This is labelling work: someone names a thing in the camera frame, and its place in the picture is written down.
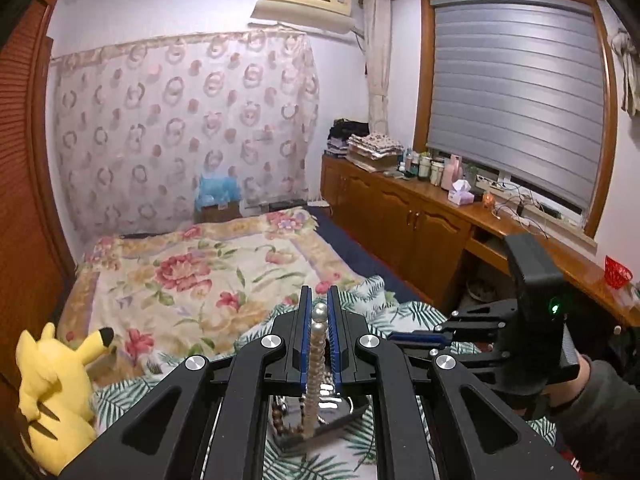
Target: hand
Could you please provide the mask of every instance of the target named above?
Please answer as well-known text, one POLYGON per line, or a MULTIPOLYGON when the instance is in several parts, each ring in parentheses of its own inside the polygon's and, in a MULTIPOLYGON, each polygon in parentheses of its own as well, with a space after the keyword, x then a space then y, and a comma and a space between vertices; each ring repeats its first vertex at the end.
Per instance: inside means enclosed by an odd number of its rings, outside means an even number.
POLYGON ((584 390, 589 381, 591 367, 587 359, 578 354, 578 362, 580 363, 580 371, 573 381, 565 383, 551 384, 543 391, 543 395, 549 396, 549 406, 555 408, 561 404, 565 404, 574 400, 584 390))

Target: wall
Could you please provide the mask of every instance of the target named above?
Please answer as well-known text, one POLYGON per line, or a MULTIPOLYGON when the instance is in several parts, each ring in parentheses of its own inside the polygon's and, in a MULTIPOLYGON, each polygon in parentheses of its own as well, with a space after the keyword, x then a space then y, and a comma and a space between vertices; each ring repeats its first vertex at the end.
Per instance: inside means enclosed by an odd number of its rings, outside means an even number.
MULTIPOLYGON (((619 20, 610 5, 601 0, 600 10, 609 35, 618 30, 619 20)), ((415 111, 420 72, 420 0, 393 0, 392 46, 389 79, 389 133, 403 144, 414 138, 415 111)), ((614 56, 618 101, 622 98, 623 72, 614 56)), ((604 267, 606 254, 626 265, 640 279, 640 242, 638 218, 640 203, 637 184, 640 182, 640 117, 631 119, 618 109, 618 139, 613 175, 600 226, 595 240, 597 254, 566 242, 588 258, 604 267)))
MULTIPOLYGON (((125 43, 154 36, 192 32, 246 30, 256 0, 78 0, 54 10, 48 34, 54 39, 52 56, 62 56, 98 46, 125 43)), ((362 12, 354 6, 362 28, 362 12)), ((367 87, 364 54, 354 35, 310 34, 320 80, 318 126, 306 158, 310 199, 319 196, 321 154, 334 119, 367 120, 367 87)), ((52 101, 47 96, 47 110, 52 101)), ((47 124, 47 145, 52 144, 52 123, 47 124)), ((56 205, 67 241, 78 259, 81 255, 60 200, 60 176, 52 161, 51 178, 56 205)))

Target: red basket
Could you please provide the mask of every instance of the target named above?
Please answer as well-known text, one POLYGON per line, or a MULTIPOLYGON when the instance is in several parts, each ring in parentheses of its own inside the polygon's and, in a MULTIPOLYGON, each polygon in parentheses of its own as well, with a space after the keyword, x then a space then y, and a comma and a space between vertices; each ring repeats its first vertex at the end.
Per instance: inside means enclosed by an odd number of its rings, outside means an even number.
POLYGON ((613 288, 620 288, 626 285, 633 278, 633 274, 624 265, 619 264, 613 258, 604 258, 604 279, 607 285, 613 288))

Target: pikachu plush toy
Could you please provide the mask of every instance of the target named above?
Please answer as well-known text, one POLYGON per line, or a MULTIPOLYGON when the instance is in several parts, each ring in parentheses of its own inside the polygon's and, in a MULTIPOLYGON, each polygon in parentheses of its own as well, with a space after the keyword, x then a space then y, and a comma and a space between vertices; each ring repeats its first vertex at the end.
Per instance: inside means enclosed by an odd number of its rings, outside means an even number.
POLYGON ((91 381, 84 367, 105 354, 111 328, 87 337, 77 350, 55 339, 47 323, 40 340, 24 330, 15 349, 22 382, 18 391, 18 427, 27 453, 53 475, 95 440, 91 381))

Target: gray roller blind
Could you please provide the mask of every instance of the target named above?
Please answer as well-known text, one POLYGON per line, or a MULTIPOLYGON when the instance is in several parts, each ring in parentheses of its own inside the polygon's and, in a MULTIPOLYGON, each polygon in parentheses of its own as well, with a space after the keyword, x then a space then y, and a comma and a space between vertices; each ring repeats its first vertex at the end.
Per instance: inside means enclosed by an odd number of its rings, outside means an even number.
POLYGON ((587 208, 602 140, 603 67, 590 8, 569 0, 431 0, 428 145, 587 208))

